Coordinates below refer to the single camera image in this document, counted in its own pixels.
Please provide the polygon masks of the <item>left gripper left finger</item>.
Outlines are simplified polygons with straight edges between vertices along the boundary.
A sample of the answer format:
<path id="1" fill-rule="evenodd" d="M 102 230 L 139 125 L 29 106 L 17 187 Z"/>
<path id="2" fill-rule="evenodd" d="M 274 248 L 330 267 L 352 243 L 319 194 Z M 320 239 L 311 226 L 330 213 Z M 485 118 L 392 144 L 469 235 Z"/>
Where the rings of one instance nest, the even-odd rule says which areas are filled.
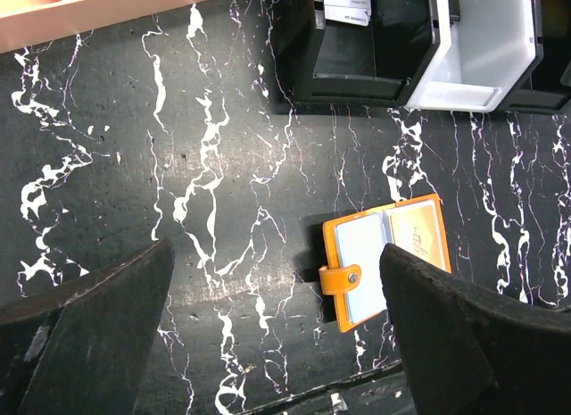
<path id="1" fill-rule="evenodd" d="M 1 307 L 3 414 L 130 414 L 175 266 L 163 239 Z"/>

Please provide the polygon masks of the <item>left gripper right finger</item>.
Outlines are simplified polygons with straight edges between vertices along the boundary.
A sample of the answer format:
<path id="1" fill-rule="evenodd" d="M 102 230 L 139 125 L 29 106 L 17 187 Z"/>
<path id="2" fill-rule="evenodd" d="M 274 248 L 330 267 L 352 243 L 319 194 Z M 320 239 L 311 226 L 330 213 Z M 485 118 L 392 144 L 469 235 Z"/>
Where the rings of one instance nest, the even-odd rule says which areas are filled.
<path id="1" fill-rule="evenodd" d="M 568 414 L 570 309 L 521 303 L 388 244 L 380 278 L 419 414 Z"/>

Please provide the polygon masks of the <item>gold credit card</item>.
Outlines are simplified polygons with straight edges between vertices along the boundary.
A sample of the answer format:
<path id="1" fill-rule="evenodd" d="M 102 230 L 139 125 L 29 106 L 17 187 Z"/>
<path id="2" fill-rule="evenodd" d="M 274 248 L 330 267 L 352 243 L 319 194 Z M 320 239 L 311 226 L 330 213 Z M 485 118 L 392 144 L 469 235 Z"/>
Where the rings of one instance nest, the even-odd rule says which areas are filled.
<path id="1" fill-rule="evenodd" d="M 432 201 L 405 205 L 388 215 L 393 243 L 441 270 L 447 270 Z"/>

